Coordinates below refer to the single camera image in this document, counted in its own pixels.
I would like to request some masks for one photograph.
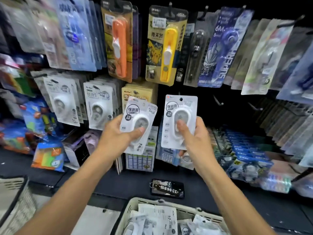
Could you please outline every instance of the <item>smartphone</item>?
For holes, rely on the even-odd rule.
[[[185,198],[184,184],[181,182],[152,179],[150,188],[152,195],[179,199]]]

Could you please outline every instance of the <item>forearm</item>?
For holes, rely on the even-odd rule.
[[[232,235],[275,234],[216,160],[200,171]]]
[[[112,165],[90,157],[16,235],[71,234],[96,185]]]

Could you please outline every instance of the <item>person's left hand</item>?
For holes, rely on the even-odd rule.
[[[128,133],[121,133],[119,125],[122,118],[123,115],[121,114],[105,125],[98,146],[91,155],[92,157],[98,157],[100,160],[103,159],[104,162],[113,163],[126,150],[131,141],[143,135],[145,132],[144,127]]]

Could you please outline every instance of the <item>beige plastic basket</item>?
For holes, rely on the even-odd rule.
[[[119,218],[117,219],[112,231],[111,235],[122,235],[124,228],[127,225],[127,221],[130,217],[131,211],[136,210],[138,211],[138,204],[151,204],[151,205],[162,205],[162,206],[170,206],[175,207],[177,211],[177,219],[193,219],[196,214],[199,214],[209,221],[212,221],[213,223],[217,223],[221,226],[221,228],[227,233],[230,234],[226,223],[221,216],[217,216],[214,214],[203,212],[200,208],[191,208],[184,205],[179,205],[171,202],[164,201],[163,199],[159,199],[156,201],[153,200],[147,200],[143,198],[134,197],[129,200],[127,206],[124,210],[122,210]]]
[[[36,212],[27,177],[0,177],[0,235],[13,235]]]

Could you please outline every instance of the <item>white floor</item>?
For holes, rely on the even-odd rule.
[[[34,195],[38,209],[40,209],[50,197]],[[78,220],[72,235],[109,235],[119,217],[119,211],[106,210],[87,205]]]

